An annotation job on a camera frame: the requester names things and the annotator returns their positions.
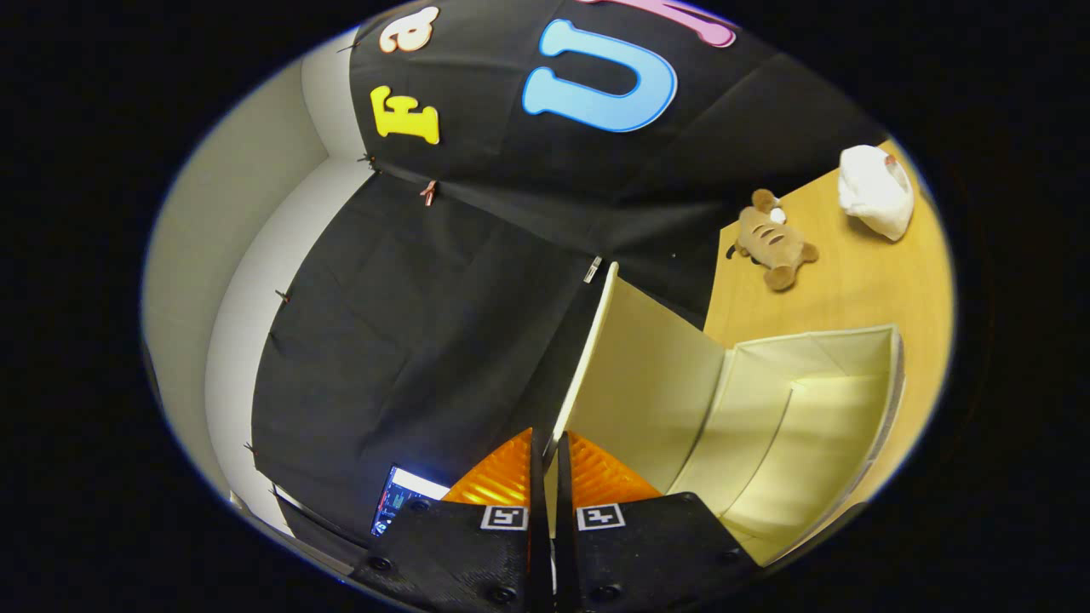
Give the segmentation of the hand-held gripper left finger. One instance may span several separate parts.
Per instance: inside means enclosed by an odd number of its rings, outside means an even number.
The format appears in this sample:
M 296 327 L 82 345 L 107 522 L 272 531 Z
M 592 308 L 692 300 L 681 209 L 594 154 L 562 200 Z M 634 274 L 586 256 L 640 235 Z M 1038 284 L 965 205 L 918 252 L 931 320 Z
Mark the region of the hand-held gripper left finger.
M 351 581 L 409 612 L 548 612 L 544 473 L 526 428 L 443 498 L 405 504 Z

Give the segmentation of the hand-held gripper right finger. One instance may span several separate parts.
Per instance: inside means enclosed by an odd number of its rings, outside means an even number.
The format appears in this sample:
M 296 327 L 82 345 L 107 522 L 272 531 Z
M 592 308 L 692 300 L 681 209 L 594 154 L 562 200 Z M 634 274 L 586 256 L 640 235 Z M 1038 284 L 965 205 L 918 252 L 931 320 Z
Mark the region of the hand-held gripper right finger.
M 697 494 L 662 496 L 576 433 L 556 459 L 559 612 L 716 612 L 762 576 Z

